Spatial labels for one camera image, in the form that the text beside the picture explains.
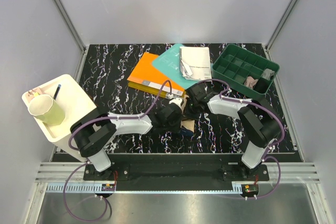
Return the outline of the beige underwear navy trim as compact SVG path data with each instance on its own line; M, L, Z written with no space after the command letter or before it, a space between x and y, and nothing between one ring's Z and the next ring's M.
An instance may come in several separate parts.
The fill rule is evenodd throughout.
M183 97L182 112L186 111L187 99L188 95L185 94ZM180 134L182 136L192 137L194 135L194 126L195 126L194 120L190 120L187 119L185 116L182 116Z

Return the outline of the grey underwear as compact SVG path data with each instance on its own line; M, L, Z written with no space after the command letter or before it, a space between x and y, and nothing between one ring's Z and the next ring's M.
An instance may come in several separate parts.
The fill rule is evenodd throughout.
M261 74L261 77L266 79L266 80L271 80L274 76L275 72L271 69L265 69L263 73Z

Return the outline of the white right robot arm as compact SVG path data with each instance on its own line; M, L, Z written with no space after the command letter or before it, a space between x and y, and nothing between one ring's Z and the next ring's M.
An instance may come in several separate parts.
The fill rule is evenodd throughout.
M185 90L187 103L184 114L196 119L200 114L220 114L241 121L249 142L238 167L239 176L250 180L257 174L257 166L265 158L271 143L285 137L279 116L264 98L238 99L211 91L205 84L195 84Z

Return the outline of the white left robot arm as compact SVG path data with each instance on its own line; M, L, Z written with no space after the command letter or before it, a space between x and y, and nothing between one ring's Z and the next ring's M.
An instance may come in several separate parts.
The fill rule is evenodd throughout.
M95 167L99 178L107 180L113 175L113 167L103 148L111 138L125 134L178 132L182 103L182 99L173 99L161 109L140 114L107 114L96 108L72 125L69 146Z

